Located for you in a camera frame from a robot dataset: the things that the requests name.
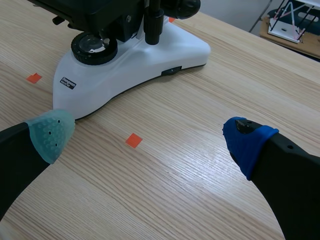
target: teal silicone fingertip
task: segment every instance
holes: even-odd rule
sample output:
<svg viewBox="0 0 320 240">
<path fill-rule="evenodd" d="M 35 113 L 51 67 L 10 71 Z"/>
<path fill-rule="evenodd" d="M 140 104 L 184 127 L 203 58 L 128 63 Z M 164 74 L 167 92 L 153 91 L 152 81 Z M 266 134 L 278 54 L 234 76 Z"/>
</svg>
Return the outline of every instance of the teal silicone fingertip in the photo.
<svg viewBox="0 0 320 240">
<path fill-rule="evenodd" d="M 39 155 L 54 164 L 75 131 L 75 119 L 65 110 L 55 109 L 25 121 Z"/>
</svg>

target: white microscope base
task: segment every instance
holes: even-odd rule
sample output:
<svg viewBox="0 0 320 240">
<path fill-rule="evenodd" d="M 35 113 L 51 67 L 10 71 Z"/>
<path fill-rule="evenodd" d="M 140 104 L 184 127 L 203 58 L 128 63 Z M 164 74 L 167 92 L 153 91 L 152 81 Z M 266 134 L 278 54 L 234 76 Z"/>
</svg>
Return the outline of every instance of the white microscope base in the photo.
<svg viewBox="0 0 320 240">
<path fill-rule="evenodd" d="M 206 42 L 172 23 L 163 26 L 157 45 L 148 45 L 144 37 L 119 42 L 116 57 L 103 65 L 85 65 L 70 50 L 54 76 L 53 108 L 67 110 L 75 119 L 83 118 L 164 71 L 205 65 L 210 52 Z"/>
</svg>

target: brand label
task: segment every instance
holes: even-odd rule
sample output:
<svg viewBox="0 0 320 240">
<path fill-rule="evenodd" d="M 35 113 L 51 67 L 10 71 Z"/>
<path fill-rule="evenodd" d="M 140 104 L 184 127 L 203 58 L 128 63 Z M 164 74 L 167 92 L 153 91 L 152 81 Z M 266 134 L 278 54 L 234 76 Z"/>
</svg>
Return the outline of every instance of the brand label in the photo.
<svg viewBox="0 0 320 240">
<path fill-rule="evenodd" d="M 71 90 L 73 90 L 77 84 L 75 84 L 73 81 L 70 81 L 68 78 L 63 77 L 60 81 L 60 83 L 62 83 L 63 85 L 67 86 L 68 88 L 70 88 Z"/>
</svg>

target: wood grain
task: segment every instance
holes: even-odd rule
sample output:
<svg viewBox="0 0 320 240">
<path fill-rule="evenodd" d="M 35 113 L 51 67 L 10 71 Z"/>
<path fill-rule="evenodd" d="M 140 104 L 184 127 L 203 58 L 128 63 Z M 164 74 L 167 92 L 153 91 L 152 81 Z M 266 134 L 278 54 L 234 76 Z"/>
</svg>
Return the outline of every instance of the wood grain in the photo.
<svg viewBox="0 0 320 240">
<path fill-rule="evenodd" d="M 269 40 L 275 44 L 298 51 L 303 54 L 320 59 L 320 37 L 318 35 L 306 32 L 302 37 L 302 42 L 294 43 L 283 38 L 268 34 L 270 18 L 265 17 L 262 20 L 260 28 L 260 37 Z"/>
<path fill-rule="evenodd" d="M 78 33 L 25 0 L 0 0 L 0 130 L 49 110 Z M 319 64 L 204 14 L 175 24 L 208 64 L 118 96 L 77 122 L 59 160 L 0 223 L 2 240 L 283 240 L 233 162 L 223 123 L 244 116 L 320 155 Z M 37 84 L 26 77 L 37 72 Z M 143 138 L 133 149 L 131 133 Z"/>
</svg>

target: blue rubber fingertip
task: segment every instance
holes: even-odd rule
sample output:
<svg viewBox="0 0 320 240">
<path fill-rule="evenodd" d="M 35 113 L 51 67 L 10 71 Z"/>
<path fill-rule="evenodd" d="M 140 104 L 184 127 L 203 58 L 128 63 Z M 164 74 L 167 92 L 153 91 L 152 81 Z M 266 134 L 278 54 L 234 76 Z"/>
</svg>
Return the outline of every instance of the blue rubber fingertip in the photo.
<svg viewBox="0 0 320 240">
<path fill-rule="evenodd" d="M 48 111 L 25 122 L 34 148 L 49 164 L 58 159 L 75 131 L 74 117 L 61 109 Z"/>
<path fill-rule="evenodd" d="M 262 148 L 266 141 L 277 134 L 279 130 L 264 125 L 249 134 L 243 134 L 238 131 L 236 120 L 246 120 L 246 118 L 230 118 L 223 125 L 222 131 L 229 152 L 234 155 L 242 173 L 250 181 Z"/>
</svg>

